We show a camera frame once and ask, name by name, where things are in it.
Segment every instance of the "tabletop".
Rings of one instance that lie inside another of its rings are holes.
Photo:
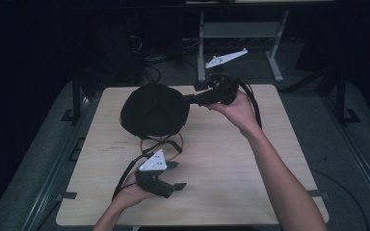
[[[317,186],[272,85],[252,85],[263,130],[281,159],[308,191]],[[172,87],[195,94],[192,86]],[[120,110],[136,88],[109,88],[100,99],[89,133],[71,176],[56,221],[63,226],[94,225],[111,203],[114,189],[129,163],[141,154],[141,140],[119,124]],[[252,225],[278,224],[248,141],[223,115],[191,105],[180,131],[183,153],[161,179],[187,183],[170,198],[154,197],[128,208],[117,225]],[[181,143],[180,137],[173,139]],[[142,143],[143,148],[152,143]],[[166,158],[176,151],[162,146]],[[324,220],[329,214],[320,196],[313,197]]]

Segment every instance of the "person's right hand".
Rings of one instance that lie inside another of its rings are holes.
[[[244,136],[248,132],[260,129],[248,96],[240,90],[238,90],[236,99],[231,104],[215,103],[206,106],[206,108],[225,115],[230,122],[240,129]]]

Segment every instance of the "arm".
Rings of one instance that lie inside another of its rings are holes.
[[[239,91],[232,104],[207,108],[224,114],[248,139],[281,227],[287,231],[327,230],[317,205],[258,126],[248,97]]]
[[[134,206],[144,199],[155,196],[151,192],[143,191],[135,183],[135,174],[131,172],[124,182],[124,187],[111,202],[110,206],[98,220],[93,231],[111,231],[116,226],[121,213],[128,207]]]

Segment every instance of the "metal frame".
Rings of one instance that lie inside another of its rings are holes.
[[[204,12],[200,13],[199,22],[199,52],[198,52],[198,79],[205,80],[205,63],[203,58],[204,38],[274,38],[275,43],[266,57],[277,82],[283,77],[278,68],[276,53],[283,35],[289,11],[283,11],[280,21],[270,22],[205,22]]]

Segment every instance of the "white triangular marker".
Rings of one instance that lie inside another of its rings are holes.
[[[140,166],[140,171],[152,170],[167,170],[167,163],[165,162],[164,152],[162,149],[158,150]]]

